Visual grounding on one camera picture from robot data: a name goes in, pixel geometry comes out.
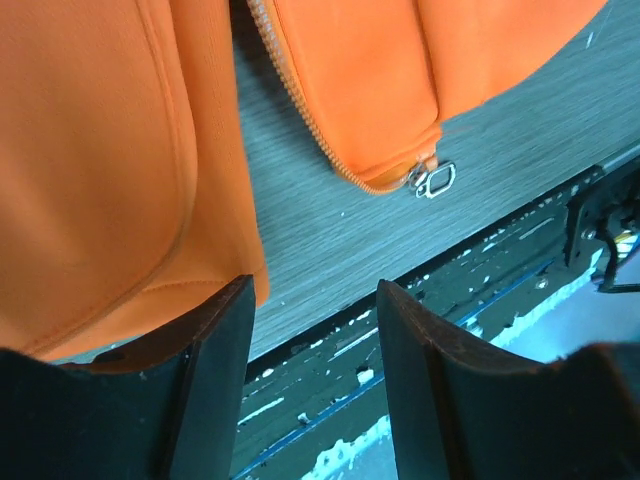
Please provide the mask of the orange zip jacket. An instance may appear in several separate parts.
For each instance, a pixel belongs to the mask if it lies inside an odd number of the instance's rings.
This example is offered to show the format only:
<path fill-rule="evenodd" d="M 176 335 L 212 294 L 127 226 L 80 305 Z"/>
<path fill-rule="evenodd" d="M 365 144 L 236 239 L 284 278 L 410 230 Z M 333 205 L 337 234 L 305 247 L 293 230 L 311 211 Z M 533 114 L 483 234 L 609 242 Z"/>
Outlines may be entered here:
<path fill-rule="evenodd" d="M 599 1 L 253 1 L 334 171 L 431 195 L 445 121 L 518 85 Z M 226 1 L 1 5 L 1 344 L 146 334 L 240 275 L 268 296 Z"/>

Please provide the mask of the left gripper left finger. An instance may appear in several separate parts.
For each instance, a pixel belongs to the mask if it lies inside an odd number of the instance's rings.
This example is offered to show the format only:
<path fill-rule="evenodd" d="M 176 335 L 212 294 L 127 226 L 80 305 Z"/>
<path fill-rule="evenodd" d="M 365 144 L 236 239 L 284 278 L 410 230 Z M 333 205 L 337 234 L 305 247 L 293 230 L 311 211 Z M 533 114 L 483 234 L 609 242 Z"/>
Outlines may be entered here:
<path fill-rule="evenodd" d="M 251 335 L 253 280 L 91 363 L 1 352 L 5 479 L 226 479 Z"/>

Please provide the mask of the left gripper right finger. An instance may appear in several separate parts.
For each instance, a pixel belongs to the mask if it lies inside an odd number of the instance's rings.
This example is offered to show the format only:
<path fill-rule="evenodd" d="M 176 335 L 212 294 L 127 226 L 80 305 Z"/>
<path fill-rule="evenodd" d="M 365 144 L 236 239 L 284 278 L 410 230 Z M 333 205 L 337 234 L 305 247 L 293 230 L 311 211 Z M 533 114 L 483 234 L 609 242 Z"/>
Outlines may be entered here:
<path fill-rule="evenodd" d="M 540 363 L 376 293 L 397 474 L 402 479 L 635 479 L 639 347 L 595 343 Z"/>

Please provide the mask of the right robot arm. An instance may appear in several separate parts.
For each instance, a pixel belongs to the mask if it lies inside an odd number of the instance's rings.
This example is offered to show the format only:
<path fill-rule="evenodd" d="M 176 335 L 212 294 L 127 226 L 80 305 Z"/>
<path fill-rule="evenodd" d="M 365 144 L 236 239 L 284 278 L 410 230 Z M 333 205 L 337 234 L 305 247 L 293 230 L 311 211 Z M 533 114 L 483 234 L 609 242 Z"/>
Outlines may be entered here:
<path fill-rule="evenodd" d="M 571 269 L 581 255 L 582 242 L 598 240 L 609 252 L 598 291 L 638 293 L 639 284 L 618 284 L 620 261 L 615 237 L 619 231 L 639 232 L 639 163 L 632 161 L 598 178 L 568 203 L 564 263 Z"/>

